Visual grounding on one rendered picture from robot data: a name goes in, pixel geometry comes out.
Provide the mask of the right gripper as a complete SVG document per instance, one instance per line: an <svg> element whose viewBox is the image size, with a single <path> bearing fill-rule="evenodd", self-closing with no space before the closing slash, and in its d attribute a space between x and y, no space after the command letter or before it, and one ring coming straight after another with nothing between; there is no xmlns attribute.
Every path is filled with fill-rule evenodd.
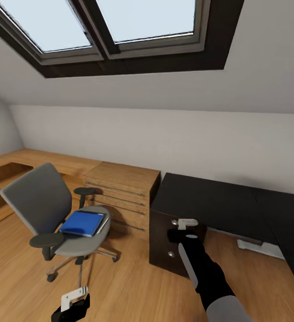
<svg viewBox="0 0 294 322"><path fill-rule="evenodd" d="M194 231L192 229L186 229L186 230L179 230L179 229L168 229L168 238L170 243L179 243L178 239L179 236L183 233L192 233L194 234Z"/></svg>

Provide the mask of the folder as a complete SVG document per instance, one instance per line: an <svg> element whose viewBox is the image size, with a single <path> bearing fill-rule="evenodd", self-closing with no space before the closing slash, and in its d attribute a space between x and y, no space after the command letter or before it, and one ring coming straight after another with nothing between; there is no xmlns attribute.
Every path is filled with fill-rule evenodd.
<svg viewBox="0 0 294 322"><path fill-rule="evenodd" d="M92 212L74 211L59 228L59 232L92 237L104 215Z"/></svg>

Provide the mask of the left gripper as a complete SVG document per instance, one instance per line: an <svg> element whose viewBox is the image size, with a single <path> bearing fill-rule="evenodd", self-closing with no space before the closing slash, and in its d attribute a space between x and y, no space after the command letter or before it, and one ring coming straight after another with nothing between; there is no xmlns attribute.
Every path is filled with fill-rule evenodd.
<svg viewBox="0 0 294 322"><path fill-rule="evenodd" d="M72 322L76 322L86 315L86 310L90 308L90 293L86 296L85 299L81 299L72 304L72 306L66 310L61 311L58 309L52 314L52 322L58 322L62 318L69 318Z"/></svg>

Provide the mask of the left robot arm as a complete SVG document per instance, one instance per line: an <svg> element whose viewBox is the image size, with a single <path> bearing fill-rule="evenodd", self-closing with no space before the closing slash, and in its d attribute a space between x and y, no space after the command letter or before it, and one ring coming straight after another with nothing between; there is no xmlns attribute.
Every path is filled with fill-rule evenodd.
<svg viewBox="0 0 294 322"><path fill-rule="evenodd" d="M52 314L52 322L76 322L86 315L86 310L90 308L90 293L85 299L75 303L71 301L82 297L88 292L88 287L83 286L72 292L61 296L61 307Z"/></svg>

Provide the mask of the swivel chair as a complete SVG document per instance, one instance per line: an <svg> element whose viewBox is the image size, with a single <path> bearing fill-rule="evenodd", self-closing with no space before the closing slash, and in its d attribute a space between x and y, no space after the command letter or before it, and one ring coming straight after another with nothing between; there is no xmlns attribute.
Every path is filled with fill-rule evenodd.
<svg viewBox="0 0 294 322"><path fill-rule="evenodd" d="M29 244L34 248L42 248L46 261L51 261L55 255L67 256L46 274L47 281L54 280L55 275L51 274L53 271L78 256L75 264L80 265L78 288L81 288L83 260L88 259L88 254L94 252L110 256L114 262L118 261L118 257L97 250L109 234L111 214L104 207L84 207L85 196L93 195L96 191L92 188L79 187L73 192L80 195L78 211L104 215L92 237L57 231L70 215L72 197L59 172L49 162L5 186L0 195L35 235ZM81 299L82 297L79 297L77 301Z"/></svg>

